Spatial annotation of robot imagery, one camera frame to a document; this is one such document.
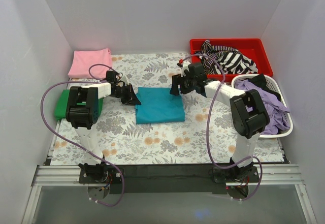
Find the teal t-shirt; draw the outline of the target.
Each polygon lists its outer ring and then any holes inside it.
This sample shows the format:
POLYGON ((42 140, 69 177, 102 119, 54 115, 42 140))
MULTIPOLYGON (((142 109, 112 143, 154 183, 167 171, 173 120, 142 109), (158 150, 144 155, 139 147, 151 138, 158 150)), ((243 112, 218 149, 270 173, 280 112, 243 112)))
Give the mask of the teal t-shirt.
POLYGON ((136 105, 136 124, 184 122, 185 111, 182 97, 171 95, 169 88, 139 87, 136 105))

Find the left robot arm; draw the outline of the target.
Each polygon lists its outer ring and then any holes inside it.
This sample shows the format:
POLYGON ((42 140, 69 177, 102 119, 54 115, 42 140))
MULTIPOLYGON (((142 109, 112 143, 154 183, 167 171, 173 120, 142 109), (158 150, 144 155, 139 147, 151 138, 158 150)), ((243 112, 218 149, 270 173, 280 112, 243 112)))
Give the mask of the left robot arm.
POLYGON ((72 86, 69 90, 66 120, 79 136, 87 156, 79 167, 96 183, 120 182, 121 174, 102 160, 104 155, 95 139, 94 125, 100 116, 99 100, 114 97, 124 105, 141 105, 128 79, 116 71, 107 71, 103 82, 88 86, 72 86))

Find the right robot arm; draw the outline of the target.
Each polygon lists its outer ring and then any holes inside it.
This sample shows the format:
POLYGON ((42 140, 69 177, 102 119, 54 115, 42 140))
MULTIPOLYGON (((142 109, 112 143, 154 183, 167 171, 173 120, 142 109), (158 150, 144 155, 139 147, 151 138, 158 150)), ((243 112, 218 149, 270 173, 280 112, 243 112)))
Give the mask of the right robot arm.
POLYGON ((253 172, 253 153, 260 134, 270 119, 259 92, 243 91, 207 77, 201 63, 180 60, 181 73, 172 77, 170 94, 179 96, 192 91, 218 101, 231 110, 237 132, 236 149, 228 166, 215 165, 226 178, 241 182, 253 172))

